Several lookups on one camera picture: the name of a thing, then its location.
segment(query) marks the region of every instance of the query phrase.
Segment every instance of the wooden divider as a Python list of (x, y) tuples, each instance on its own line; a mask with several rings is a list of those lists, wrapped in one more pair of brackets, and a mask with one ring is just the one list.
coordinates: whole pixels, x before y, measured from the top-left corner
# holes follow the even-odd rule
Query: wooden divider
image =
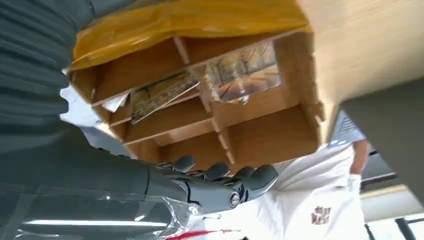
[(128, 125), (124, 144), (141, 142), (199, 122), (210, 121), (199, 98), (192, 98), (172, 107), (160, 109), (142, 121)]

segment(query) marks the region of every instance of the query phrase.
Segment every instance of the wooden organizer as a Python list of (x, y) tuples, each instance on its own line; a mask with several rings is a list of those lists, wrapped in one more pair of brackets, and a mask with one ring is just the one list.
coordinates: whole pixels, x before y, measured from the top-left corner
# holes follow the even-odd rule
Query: wooden organizer
[[(246, 105), (211, 101), (205, 63), (227, 53), (272, 42), (281, 85), (254, 93)], [(190, 154), (196, 169), (228, 162), (231, 170), (311, 154), (319, 145), (323, 109), (317, 97), (313, 35), (303, 32), (225, 38), (174, 37), (103, 65), (78, 70), (72, 84), (138, 159), (173, 162)], [(102, 103), (182, 71), (200, 81), (132, 125), (126, 104), (111, 113)]]

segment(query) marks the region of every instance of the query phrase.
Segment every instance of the robotic hand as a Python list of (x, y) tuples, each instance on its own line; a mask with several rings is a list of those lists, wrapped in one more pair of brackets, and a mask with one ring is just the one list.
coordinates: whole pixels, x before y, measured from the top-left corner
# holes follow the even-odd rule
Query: robotic hand
[(247, 166), (233, 177), (225, 177), (230, 169), (217, 163), (205, 171), (188, 172), (196, 164), (190, 156), (179, 159), (175, 165), (157, 166), (159, 173), (178, 184), (187, 194), (187, 202), (202, 206), (205, 213), (235, 208), (238, 204), (262, 196), (278, 178), (274, 167), (264, 165), (258, 169)]

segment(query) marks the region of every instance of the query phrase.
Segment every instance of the gray panel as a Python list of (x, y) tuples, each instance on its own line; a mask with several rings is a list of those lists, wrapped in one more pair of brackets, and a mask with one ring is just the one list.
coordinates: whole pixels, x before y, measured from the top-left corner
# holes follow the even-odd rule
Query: gray panel
[(365, 136), (362, 134), (361, 130), (345, 113), (345, 111), (339, 111), (328, 146), (332, 148), (345, 143), (353, 143), (364, 139)]
[(424, 79), (349, 100), (341, 108), (423, 203)]

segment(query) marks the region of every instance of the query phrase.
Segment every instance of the person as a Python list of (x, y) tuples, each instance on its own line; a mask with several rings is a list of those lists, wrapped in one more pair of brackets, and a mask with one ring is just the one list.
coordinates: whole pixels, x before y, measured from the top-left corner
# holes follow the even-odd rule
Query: person
[(360, 188), (369, 152), (362, 140), (276, 164), (270, 191), (205, 226), (238, 229), (250, 240), (367, 239)]

